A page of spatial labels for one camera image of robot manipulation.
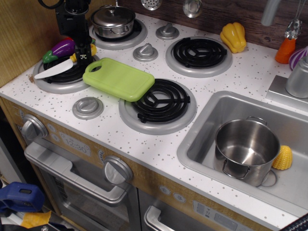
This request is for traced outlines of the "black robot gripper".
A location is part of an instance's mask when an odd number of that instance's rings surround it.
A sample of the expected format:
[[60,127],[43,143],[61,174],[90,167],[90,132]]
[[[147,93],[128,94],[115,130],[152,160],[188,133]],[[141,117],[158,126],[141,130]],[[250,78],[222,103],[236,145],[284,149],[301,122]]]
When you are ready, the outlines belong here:
[[55,9],[60,34],[75,42],[75,56],[79,66],[92,63],[91,37],[85,17],[90,3],[90,0],[64,0]]

